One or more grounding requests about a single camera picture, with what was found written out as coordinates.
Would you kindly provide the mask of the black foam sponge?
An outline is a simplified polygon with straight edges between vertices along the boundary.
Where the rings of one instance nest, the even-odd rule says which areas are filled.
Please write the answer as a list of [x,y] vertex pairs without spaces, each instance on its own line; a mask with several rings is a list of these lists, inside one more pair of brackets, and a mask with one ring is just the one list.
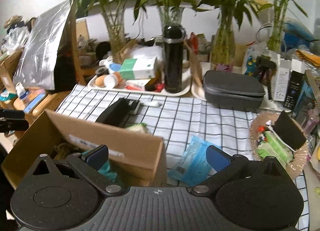
[[306,142],[304,133],[285,111],[280,113],[272,128],[279,138],[294,151],[299,150]]

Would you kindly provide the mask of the checkered tablecloth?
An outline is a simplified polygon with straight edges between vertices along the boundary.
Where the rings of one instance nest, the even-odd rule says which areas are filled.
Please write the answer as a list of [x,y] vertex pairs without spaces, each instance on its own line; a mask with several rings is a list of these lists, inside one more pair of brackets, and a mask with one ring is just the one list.
[[[163,138],[167,170],[171,170],[190,144],[193,136],[221,146],[228,154],[242,154],[253,159],[249,144],[249,125],[258,114],[251,111],[215,108],[205,101],[190,97],[164,97],[125,94],[89,89],[76,85],[61,102],[56,113],[95,122],[98,116],[119,98],[155,101],[160,107],[141,103],[136,115],[129,115],[120,126],[147,124],[151,135]],[[309,228],[309,204],[304,174],[294,181],[304,199],[304,211],[296,227]]]

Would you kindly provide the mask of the wooden stool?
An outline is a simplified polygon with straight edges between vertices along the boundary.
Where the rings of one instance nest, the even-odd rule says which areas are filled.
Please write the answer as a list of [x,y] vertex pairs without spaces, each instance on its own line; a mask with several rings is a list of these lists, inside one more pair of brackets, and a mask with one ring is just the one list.
[[[34,99],[38,90],[32,91],[29,95],[30,99]],[[52,110],[55,111],[60,103],[71,93],[71,91],[63,91],[59,93],[47,94],[40,102],[38,102],[37,106],[33,108],[29,113],[25,114],[25,119],[28,121],[29,125],[31,125],[39,115],[42,114],[44,110]],[[13,102],[13,107],[15,110],[24,110],[24,103],[18,98]]]

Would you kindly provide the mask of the grey zip case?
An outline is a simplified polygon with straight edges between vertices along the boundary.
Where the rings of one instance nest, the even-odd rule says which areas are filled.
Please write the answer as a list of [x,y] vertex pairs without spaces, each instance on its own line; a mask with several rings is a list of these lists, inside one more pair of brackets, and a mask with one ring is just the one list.
[[215,70],[204,74],[203,89],[208,103],[237,110],[259,108],[265,95],[263,85],[255,78]]

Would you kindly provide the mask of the silver foil bag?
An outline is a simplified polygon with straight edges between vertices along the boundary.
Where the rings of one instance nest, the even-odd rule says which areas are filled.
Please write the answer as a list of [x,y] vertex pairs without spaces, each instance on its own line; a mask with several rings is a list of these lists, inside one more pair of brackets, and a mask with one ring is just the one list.
[[69,0],[39,15],[22,51],[14,84],[54,93],[69,91],[77,82],[74,11]]

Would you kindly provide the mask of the green white tissue box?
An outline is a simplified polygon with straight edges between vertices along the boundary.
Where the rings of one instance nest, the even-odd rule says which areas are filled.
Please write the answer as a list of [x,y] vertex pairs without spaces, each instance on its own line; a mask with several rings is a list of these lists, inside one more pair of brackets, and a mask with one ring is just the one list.
[[158,64],[156,57],[125,59],[119,73],[124,80],[146,80],[155,78]]

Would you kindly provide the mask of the glass vase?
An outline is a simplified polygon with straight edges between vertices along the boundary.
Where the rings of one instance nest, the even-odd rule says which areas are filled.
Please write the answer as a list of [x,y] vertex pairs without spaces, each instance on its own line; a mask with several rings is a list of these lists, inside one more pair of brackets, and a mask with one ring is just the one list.
[[219,28],[214,36],[210,53],[211,68],[216,71],[232,72],[235,58],[233,16],[225,11],[219,13]]
[[159,12],[162,29],[164,29],[166,25],[181,24],[184,7],[158,6],[157,10]]
[[124,58],[121,50],[126,45],[124,13],[124,8],[102,13],[108,31],[113,61],[118,64],[123,64]]

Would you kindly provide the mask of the teal fluffy cloth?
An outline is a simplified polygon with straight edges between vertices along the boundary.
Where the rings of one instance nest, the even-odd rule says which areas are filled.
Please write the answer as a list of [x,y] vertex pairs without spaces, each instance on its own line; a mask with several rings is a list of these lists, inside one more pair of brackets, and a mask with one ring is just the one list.
[[101,146],[96,149],[85,151],[81,154],[81,159],[99,174],[108,178],[112,182],[116,182],[117,173],[111,169],[108,159],[108,147]]

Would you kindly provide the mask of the small black box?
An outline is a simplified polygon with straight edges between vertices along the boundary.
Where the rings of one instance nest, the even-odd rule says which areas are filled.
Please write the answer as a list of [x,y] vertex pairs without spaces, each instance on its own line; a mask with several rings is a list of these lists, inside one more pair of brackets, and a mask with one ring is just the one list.
[[135,115],[140,107],[140,101],[120,98],[108,106],[96,119],[96,123],[119,127],[130,114]]

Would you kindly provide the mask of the blue wet wipes pack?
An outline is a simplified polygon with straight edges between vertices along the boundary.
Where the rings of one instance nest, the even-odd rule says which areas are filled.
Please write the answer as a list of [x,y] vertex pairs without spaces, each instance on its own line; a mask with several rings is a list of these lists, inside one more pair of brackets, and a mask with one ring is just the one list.
[[193,136],[182,157],[169,171],[169,177],[178,180],[189,187],[193,187],[204,181],[212,169],[206,159],[207,148],[210,145],[221,149],[221,146],[219,145],[212,144],[197,136]]

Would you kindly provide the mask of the cardboard box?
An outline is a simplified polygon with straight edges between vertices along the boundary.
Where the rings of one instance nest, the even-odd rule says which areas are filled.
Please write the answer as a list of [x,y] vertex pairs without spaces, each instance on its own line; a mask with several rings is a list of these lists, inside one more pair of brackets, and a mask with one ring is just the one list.
[[82,150],[105,144],[112,166],[121,180],[132,186],[167,185],[165,146],[161,137],[133,132],[44,111],[17,141],[1,167],[10,184],[17,188],[40,154],[51,155],[66,141]]

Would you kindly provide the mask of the green tissue pack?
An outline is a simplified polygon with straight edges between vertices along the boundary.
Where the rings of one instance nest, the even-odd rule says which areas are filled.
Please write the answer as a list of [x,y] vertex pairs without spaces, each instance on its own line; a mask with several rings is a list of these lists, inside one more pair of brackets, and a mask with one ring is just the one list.
[[137,124],[128,126],[126,129],[132,132],[151,134],[151,132],[148,130],[147,124],[145,123],[137,123]]

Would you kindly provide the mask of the black tape roll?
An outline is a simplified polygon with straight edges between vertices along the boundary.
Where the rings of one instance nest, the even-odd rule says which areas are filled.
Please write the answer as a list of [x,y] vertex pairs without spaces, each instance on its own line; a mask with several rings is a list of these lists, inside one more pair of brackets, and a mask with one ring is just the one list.
[[100,77],[102,75],[108,75],[108,68],[106,67],[99,67],[98,69],[95,70],[95,75],[97,77]]

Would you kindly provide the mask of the white serving tray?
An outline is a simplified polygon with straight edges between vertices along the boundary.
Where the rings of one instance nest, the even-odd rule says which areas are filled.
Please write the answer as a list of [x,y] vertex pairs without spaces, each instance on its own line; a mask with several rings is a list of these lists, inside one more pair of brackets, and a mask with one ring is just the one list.
[[182,70],[182,89],[178,93],[169,93],[165,89],[162,89],[160,92],[157,91],[146,91],[146,89],[142,88],[142,83],[146,83],[148,80],[133,80],[129,81],[129,83],[122,82],[118,84],[114,88],[109,87],[99,87],[95,84],[95,79],[97,77],[94,76],[87,86],[93,90],[101,90],[101,91],[115,91],[122,93],[134,93],[134,94],[146,94],[146,95],[157,95],[157,96],[168,96],[168,97],[180,97],[185,95],[191,89],[191,72],[190,68]]

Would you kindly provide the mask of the pink white flat box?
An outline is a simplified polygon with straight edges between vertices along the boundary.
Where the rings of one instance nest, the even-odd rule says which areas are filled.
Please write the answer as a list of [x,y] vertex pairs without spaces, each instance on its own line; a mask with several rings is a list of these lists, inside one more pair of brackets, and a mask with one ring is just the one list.
[[127,80],[125,81],[126,87],[132,88],[138,91],[154,91],[156,89],[155,78],[144,80]]

